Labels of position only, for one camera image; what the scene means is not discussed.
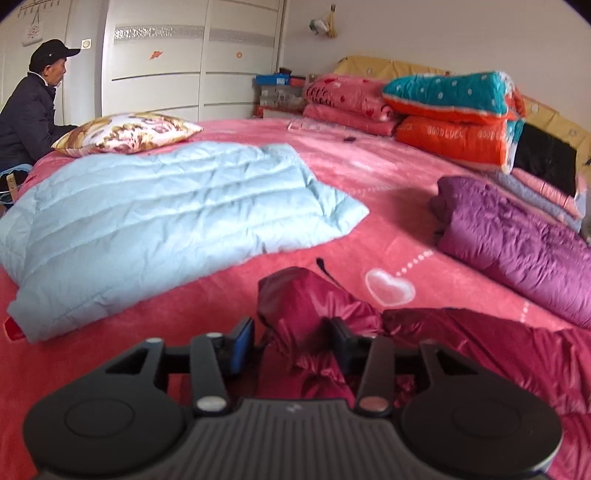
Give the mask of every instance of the dark jacket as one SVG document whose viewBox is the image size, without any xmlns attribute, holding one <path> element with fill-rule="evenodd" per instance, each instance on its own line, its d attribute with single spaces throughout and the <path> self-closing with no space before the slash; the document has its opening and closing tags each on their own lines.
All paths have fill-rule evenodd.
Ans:
<svg viewBox="0 0 591 480">
<path fill-rule="evenodd" d="M 21 163 L 34 165 L 74 125 L 54 124 L 56 89 L 27 74 L 0 113 L 0 171 Z"/>
</svg>

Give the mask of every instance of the person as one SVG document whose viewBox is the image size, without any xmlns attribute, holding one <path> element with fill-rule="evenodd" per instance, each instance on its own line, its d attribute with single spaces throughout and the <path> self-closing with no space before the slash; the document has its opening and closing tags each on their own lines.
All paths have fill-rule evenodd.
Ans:
<svg viewBox="0 0 591 480">
<path fill-rule="evenodd" d="M 57 39 L 42 43 L 33 52 L 27 76 L 0 113 L 0 171 L 34 165 L 51 151 L 53 142 L 76 128 L 55 125 L 54 100 L 67 58 L 79 53 L 79 48 L 67 48 Z"/>
</svg>

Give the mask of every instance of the red tag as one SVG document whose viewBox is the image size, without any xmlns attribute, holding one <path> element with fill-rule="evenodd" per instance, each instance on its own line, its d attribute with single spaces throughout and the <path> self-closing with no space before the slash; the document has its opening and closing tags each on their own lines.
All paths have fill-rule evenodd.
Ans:
<svg viewBox="0 0 591 480">
<path fill-rule="evenodd" d="M 22 340 L 25 338 L 25 334 L 22 332 L 17 323 L 12 319 L 12 317 L 8 317 L 4 321 L 4 333 L 6 333 L 6 336 L 11 342 L 16 342 L 17 340 Z"/>
</svg>

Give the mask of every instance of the pink bedspread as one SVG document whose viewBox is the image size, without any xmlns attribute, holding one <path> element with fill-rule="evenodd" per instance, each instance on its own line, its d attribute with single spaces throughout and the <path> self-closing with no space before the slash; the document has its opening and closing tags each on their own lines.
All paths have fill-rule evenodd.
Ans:
<svg viewBox="0 0 591 480">
<path fill-rule="evenodd" d="M 357 140 L 351 143 L 343 141 L 351 131 L 341 128 L 288 130 L 287 125 L 285 120 L 205 122 L 195 140 L 289 143 L 319 180 L 364 202 L 369 216 L 345 238 L 254 258 L 48 342 L 30 345 L 0 335 L 1 480 L 34 474 L 21 428 L 26 412 L 42 396 L 147 337 L 181 345 L 199 333 L 229 330 L 241 317 L 255 315 L 259 279 L 293 265 L 318 271 L 318 257 L 355 297 L 379 310 L 461 307 L 551 330 L 571 327 L 434 249 L 438 225 L 427 202 L 437 194 L 441 176 L 470 175 L 467 170 L 392 139 L 355 132 Z M 21 192 L 71 161 L 48 155 Z M 3 312 L 16 291 L 0 271 Z M 177 389 L 178 383 L 172 383 L 171 394 L 178 394 Z"/>
</svg>

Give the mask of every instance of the headboard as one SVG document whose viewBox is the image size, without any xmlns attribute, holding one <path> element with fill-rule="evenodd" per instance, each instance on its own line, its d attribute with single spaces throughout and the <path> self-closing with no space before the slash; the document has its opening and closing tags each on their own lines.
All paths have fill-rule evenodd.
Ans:
<svg viewBox="0 0 591 480">
<path fill-rule="evenodd" d="M 380 80 L 394 80 L 418 73 L 444 75 L 451 72 L 401 60 L 349 55 L 339 61 L 334 73 Z M 524 99 L 527 109 L 526 121 L 573 147 L 577 151 L 577 171 L 581 171 L 591 184 L 591 167 L 582 168 L 587 160 L 591 158 L 591 134 L 580 125 L 561 116 L 553 108 L 525 95 Z"/>
</svg>

